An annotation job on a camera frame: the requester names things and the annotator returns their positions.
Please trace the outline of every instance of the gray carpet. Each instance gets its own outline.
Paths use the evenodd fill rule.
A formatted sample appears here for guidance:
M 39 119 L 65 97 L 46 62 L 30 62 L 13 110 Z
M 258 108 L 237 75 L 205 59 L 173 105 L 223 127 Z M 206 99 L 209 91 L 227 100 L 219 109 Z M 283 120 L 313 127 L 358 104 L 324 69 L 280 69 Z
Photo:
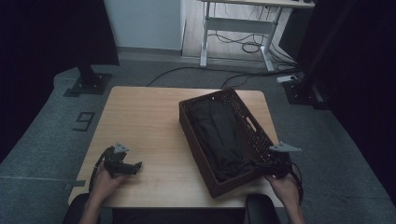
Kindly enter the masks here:
M 78 71 L 54 79 L 54 91 L 23 138 L 0 165 L 0 223 L 61 223 L 70 186 L 106 99 L 113 86 L 146 86 L 162 72 L 196 64 L 120 61 L 117 66 L 95 66 L 113 77 L 103 95 L 63 97 Z M 258 68 L 211 65 L 209 68 L 259 72 Z M 184 69 L 159 78 L 151 86 L 219 89 L 234 73 Z M 243 77 L 229 85 L 242 83 Z M 237 87 L 265 94 L 279 140 L 301 147 L 291 154 L 304 179 L 304 216 L 307 223 L 395 223 L 396 209 L 373 171 L 331 111 L 290 105 L 276 77 L 252 77 Z M 81 112 L 93 112 L 87 132 L 76 122 Z M 283 209 L 278 208 L 283 223 Z M 109 211 L 103 223 L 109 223 Z

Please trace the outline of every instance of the black stand base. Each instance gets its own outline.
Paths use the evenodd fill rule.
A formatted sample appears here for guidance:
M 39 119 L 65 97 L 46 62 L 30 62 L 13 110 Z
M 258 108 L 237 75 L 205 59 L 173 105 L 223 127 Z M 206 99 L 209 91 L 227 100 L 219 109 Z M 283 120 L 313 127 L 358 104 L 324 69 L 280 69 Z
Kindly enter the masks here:
M 328 109 L 315 86 L 308 93 L 301 91 L 299 83 L 285 82 L 283 88 L 291 105 L 312 105 L 315 109 Z
M 72 89 L 64 93 L 64 97 L 79 97 L 81 94 L 102 95 L 106 89 L 111 74 L 96 73 L 96 81 L 93 85 L 87 85 L 79 77 Z

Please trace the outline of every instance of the black cloth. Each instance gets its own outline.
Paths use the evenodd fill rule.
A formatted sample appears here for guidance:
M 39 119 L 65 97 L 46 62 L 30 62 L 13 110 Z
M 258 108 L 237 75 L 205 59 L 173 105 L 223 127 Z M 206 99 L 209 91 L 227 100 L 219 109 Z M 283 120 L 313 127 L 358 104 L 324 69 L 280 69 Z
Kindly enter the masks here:
M 219 181 L 253 168 L 250 161 L 244 161 L 242 139 L 230 105 L 204 100 L 192 105 L 190 113 L 198 141 Z
M 89 194 L 80 194 L 73 200 L 64 216 L 64 224 L 79 222 L 89 197 Z M 115 224 L 242 224 L 245 209 L 112 209 L 112 215 Z
M 76 224 L 82 217 L 90 194 L 80 194 L 70 204 L 64 224 Z M 271 199 L 248 195 L 246 209 L 112 209 L 114 224 L 280 224 Z

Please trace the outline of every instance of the hand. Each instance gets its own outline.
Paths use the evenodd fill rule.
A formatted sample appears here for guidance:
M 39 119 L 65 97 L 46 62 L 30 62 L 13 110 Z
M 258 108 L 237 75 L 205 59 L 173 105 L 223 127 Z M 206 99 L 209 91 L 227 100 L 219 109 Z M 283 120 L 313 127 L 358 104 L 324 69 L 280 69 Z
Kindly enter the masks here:
M 299 204 L 299 192 L 297 190 L 296 182 L 290 174 L 281 179 L 276 179 L 271 175 L 266 175 L 271 187 L 274 190 L 276 197 L 284 204 Z
M 285 206 L 289 223 L 304 223 L 303 211 L 301 210 L 299 203 L 300 195 L 293 176 L 288 174 L 281 179 L 276 179 L 271 175 L 266 175 L 265 179 L 270 182 L 276 197 Z
M 110 196 L 116 190 L 116 188 L 118 188 L 121 183 L 125 181 L 125 179 L 125 175 L 118 175 L 113 179 L 102 162 L 96 172 L 90 198 L 94 198 L 98 202 L 102 203 L 105 198 Z
M 110 196 L 125 179 L 125 175 L 119 175 L 114 179 L 111 178 L 110 173 L 105 168 L 104 164 L 101 163 L 96 172 L 95 180 L 93 181 L 90 198 L 85 203 L 84 212 L 79 223 L 96 223 L 102 202 L 105 198 Z

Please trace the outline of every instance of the dark brown box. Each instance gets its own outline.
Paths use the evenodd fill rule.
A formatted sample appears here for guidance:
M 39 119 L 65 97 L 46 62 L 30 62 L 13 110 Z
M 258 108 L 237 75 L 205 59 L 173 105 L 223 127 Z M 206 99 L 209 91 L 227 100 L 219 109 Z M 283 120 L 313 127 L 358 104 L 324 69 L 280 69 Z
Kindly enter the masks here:
M 186 135 L 189 143 L 192 156 L 198 165 L 199 171 L 204 178 L 206 186 L 213 198 L 220 196 L 232 189 L 236 189 L 247 182 L 250 182 L 257 177 L 262 175 L 257 169 L 228 179 L 223 182 L 219 182 L 206 159 L 205 153 L 202 150 L 195 130 L 190 123 L 190 108 L 191 106 L 202 100 L 214 100 L 224 104 L 229 104 L 233 108 L 235 118 L 238 123 L 238 132 L 242 135 L 244 158 L 247 160 L 253 159 L 255 161 L 268 162 L 269 158 L 269 147 L 273 145 L 271 139 L 265 133 L 259 122 L 250 113 L 244 102 L 238 96 L 234 89 L 228 89 L 224 91 L 215 91 L 206 95 L 191 98 L 179 103 L 179 121 Z

